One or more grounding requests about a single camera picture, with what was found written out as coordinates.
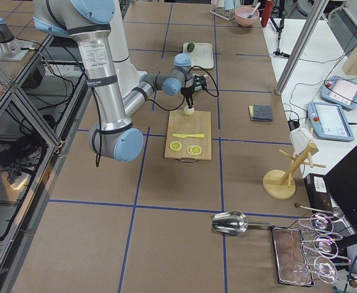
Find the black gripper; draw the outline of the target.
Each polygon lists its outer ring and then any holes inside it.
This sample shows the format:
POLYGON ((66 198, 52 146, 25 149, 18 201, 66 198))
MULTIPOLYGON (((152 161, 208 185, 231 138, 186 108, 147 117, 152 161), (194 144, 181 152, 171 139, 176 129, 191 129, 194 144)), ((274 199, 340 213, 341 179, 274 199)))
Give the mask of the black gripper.
POLYGON ((181 94, 186 98, 188 108, 191 109, 193 107, 193 98, 192 95, 195 92, 195 87, 191 85, 190 87, 182 87, 181 94))

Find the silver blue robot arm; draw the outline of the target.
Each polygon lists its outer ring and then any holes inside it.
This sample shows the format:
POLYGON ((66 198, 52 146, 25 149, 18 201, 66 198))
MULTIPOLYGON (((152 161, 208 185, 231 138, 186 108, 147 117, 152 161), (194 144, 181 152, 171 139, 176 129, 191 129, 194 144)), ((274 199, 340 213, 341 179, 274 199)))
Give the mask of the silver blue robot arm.
POLYGON ((34 49, 32 42, 16 39, 7 23, 0 17, 1 61, 21 61, 29 51, 34 49))
POLYGON ((98 121, 89 130, 89 145, 98 157, 130 162, 141 153, 143 135, 131 117, 154 92, 181 93, 193 107, 190 57, 176 55, 167 74, 137 71, 129 59, 118 1, 34 1, 34 23, 78 45, 98 109, 98 121))

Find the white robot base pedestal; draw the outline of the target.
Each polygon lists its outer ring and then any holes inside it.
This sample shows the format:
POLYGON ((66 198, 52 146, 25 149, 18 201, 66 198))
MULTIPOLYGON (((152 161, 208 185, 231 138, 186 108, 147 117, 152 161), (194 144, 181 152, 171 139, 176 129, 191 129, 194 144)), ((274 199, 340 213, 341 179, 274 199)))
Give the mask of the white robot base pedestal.
POLYGON ((130 60, 119 1, 114 0, 113 3, 115 11, 110 21, 111 32, 108 41, 121 97, 124 98, 138 86, 140 78, 146 72, 137 70, 130 60))

